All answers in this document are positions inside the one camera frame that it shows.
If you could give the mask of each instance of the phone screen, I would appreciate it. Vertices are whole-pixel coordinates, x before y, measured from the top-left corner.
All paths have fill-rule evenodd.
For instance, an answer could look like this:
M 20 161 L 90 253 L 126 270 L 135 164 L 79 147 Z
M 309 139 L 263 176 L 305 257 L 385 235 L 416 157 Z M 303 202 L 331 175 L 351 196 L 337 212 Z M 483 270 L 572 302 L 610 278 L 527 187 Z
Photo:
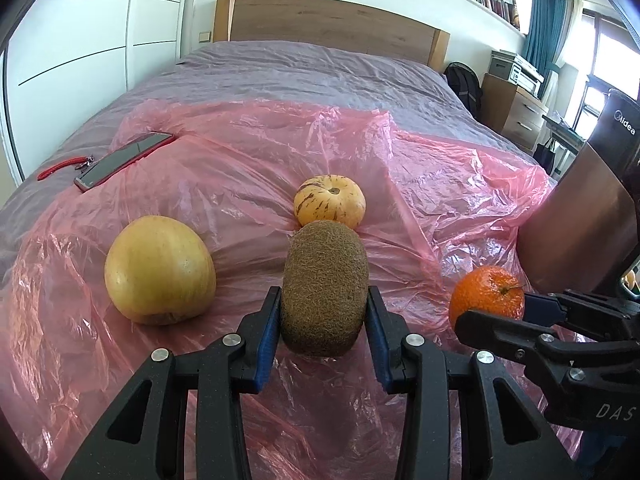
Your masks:
M 135 142 L 123 146 L 116 152 L 110 153 L 96 162 L 78 177 L 78 180 L 80 180 L 87 189 L 90 189 L 100 181 L 116 173 L 119 168 L 126 166 L 129 161 L 135 159 L 141 153 L 147 152 L 155 145 L 166 141 L 170 137 L 172 137 L 172 134 L 156 132 L 140 137 Z

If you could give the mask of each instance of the wooden headboard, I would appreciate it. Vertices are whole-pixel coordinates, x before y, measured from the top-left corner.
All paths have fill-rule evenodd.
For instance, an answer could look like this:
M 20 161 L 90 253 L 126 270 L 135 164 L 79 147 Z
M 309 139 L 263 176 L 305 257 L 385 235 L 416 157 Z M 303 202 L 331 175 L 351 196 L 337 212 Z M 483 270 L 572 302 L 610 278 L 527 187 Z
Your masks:
M 449 34 L 340 0 L 217 0 L 212 41 L 286 40 L 407 59 L 443 72 Z

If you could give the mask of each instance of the smartphone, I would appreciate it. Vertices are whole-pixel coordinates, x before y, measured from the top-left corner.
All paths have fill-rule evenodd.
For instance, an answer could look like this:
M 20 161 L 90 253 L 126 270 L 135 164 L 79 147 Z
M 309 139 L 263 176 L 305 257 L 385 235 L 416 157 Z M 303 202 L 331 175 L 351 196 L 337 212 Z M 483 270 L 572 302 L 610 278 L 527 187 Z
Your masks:
M 151 132 L 139 137 L 89 166 L 80 176 L 74 179 L 74 183 L 83 193 L 89 191 L 91 188 L 106 182 L 129 164 L 133 164 L 174 140 L 174 134 L 162 132 Z

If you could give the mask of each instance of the backpack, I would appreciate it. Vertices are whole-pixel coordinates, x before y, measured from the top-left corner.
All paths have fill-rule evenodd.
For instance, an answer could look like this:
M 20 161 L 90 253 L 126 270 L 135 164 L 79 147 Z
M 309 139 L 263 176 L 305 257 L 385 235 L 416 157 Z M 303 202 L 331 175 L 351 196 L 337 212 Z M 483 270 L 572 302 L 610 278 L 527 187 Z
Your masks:
M 482 89 L 476 73 L 467 65 L 451 63 L 444 71 L 444 75 L 464 107 L 469 110 L 475 120 L 478 120 Z

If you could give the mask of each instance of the teal curtain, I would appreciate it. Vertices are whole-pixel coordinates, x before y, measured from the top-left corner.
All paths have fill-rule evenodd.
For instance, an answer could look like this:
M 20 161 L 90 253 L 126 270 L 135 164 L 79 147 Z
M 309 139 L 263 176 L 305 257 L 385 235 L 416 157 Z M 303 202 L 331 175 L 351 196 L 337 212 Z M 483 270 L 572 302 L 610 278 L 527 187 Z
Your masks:
M 567 12 L 571 13 L 571 0 L 533 0 L 529 34 L 522 49 L 522 57 L 529 61 L 545 83 L 539 95 L 543 95 L 549 74 L 554 66 L 554 56 L 561 41 L 565 41 L 562 31 L 567 23 Z

